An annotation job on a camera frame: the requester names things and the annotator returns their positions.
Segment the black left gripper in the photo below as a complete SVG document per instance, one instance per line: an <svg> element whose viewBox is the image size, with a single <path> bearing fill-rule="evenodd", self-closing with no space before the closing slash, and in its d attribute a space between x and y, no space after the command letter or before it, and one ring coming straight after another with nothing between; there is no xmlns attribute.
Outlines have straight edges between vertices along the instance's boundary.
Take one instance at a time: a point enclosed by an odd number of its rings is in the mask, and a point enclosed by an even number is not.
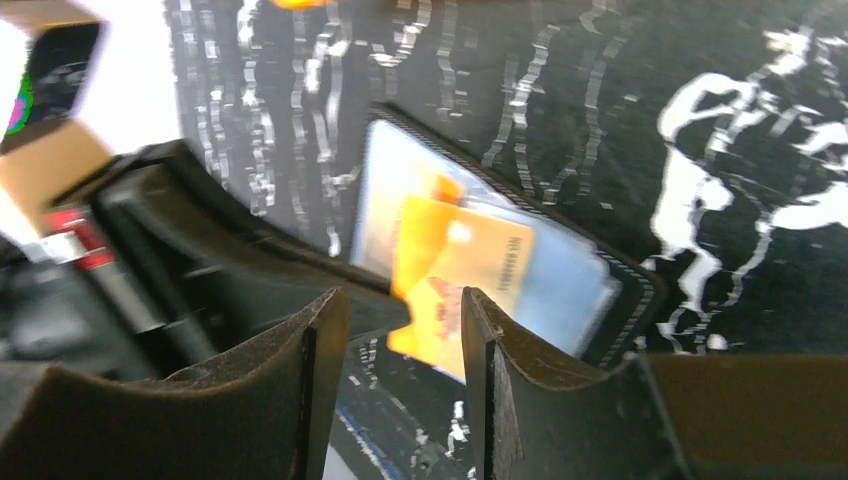
<svg viewBox="0 0 848 480"><path fill-rule="evenodd" d="M406 326L388 283L252 215L182 141L119 156L1 243L1 358L111 380L162 379L272 327L333 287L349 340Z"/></svg>

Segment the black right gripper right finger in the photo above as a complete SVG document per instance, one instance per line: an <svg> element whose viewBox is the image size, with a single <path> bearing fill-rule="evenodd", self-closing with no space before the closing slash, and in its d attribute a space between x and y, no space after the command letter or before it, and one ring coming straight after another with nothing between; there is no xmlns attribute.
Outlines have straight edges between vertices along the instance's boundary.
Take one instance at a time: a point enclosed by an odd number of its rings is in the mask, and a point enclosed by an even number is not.
<svg viewBox="0 0 848 480"><path fill-rule="evenodd" d="M593 368L462 296L481 479L843 479L843 355L641 355Z"/></svg>

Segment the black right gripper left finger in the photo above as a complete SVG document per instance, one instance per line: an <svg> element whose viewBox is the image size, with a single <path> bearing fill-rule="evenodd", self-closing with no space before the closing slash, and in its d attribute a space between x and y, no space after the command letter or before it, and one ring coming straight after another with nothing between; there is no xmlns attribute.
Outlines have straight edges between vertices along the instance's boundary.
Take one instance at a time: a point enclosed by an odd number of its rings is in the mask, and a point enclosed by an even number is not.
<svg viewBox="0 0 848 480"><path fill-rule="evenodd" d="M332 288L286 321L163 380L1 366L5 479L319 479L351 300Z"/></svg>

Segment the black leather card holder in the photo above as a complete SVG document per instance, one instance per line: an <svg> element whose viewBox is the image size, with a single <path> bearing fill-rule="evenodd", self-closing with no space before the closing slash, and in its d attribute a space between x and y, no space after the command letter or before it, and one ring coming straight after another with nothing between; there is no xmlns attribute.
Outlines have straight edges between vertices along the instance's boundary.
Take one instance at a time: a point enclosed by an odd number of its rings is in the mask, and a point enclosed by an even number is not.
<svg viewBox="0 0 848 480"><path fill-rule="evenodd" d="M602 369L619 364L663 299L659 279L597 241L458 145L390 104L370 107L363 139L359 205L352 264L388 277L377 260L378 196L411 191L411 168L447 175L465 189L461 205L530 227L536 242L514 318L566 353Z"/></svg>

